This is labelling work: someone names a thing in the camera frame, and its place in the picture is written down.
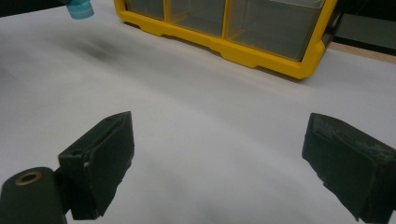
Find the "gray tabletop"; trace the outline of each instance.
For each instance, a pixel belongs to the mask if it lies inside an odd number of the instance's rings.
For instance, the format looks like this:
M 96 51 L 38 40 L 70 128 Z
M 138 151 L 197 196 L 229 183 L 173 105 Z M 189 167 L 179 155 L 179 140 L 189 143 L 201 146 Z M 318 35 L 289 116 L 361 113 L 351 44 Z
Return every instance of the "gray tabletop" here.
M 356 223 L 301 157 L 311 112 L 396 147 L 396 64 L 328 49 L 303 81 L 122 23 L 112 1 L 0 18 L 0 182 L 132 111 L 135 157 L 104 217 L 69 223 Z

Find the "yellow bin frame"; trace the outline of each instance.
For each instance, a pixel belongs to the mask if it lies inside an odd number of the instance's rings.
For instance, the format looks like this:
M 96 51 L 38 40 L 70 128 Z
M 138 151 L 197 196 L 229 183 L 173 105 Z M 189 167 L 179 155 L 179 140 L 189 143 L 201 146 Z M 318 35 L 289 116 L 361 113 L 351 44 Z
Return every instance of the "yellow bin frame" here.
M 325 29 L 331 18 L 337 0 L 326 0 L 318 17 L 314 32 L 308 42 L 303 58 L 296 62 L 274 53 L 246 47 L 226 39 L 229 8 L 232 0 L 225 0 L 222 36 L 213 36 L 183 28 L 169 22 L 168 0 L 163 0 L 164 21 L 143 16 L 126 9 L 125 0 L 114 0 L 120 19 L 137 25 L 141 30 L 153 35 L 170 35 L 208 47 L 221 54 L 224 59 L 244 66 L 264 67 L 279 73 L 302 79 L 315 71 L 326 46 L 322 41 Z

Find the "plastic drawer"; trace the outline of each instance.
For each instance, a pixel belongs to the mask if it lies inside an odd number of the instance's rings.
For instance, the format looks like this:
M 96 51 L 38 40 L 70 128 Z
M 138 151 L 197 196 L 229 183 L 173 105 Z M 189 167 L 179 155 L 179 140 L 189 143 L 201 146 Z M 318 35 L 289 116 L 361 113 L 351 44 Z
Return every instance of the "plastic drawer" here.
M 163 0 L 126 0 L 129 10 L 158 20 L 164 20 Z
M 233 0 L 227 38 L 300 61 L 324 0 Z
M 119 17 L 154 35 L 208 47 L 227 60 L 305 78 L 326 47 L 337 0 L 114 0 Z
M 169 0 L 169 21 L 209 35 L 221 36 L 225 0 Z

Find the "yellow storage bin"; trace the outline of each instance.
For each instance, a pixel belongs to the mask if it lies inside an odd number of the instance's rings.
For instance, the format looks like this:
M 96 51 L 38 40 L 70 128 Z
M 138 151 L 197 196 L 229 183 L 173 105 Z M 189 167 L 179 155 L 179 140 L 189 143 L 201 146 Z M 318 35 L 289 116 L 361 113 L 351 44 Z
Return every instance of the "yellow storage bin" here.
M 304 78 L 325 51 L 337 0 L 114 0 L 120 18 L 171 35 L 248 67 Z

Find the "blue plastic object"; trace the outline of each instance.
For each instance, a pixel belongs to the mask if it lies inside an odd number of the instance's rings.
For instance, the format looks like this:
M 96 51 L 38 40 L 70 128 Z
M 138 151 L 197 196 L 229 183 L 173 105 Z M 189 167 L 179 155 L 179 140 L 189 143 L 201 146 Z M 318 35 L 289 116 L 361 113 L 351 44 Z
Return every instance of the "blue plastic object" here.
M 90 0 L 72 0 L 66 4 L 70 16 L 75 20 L 83 20 L 93 15 Z

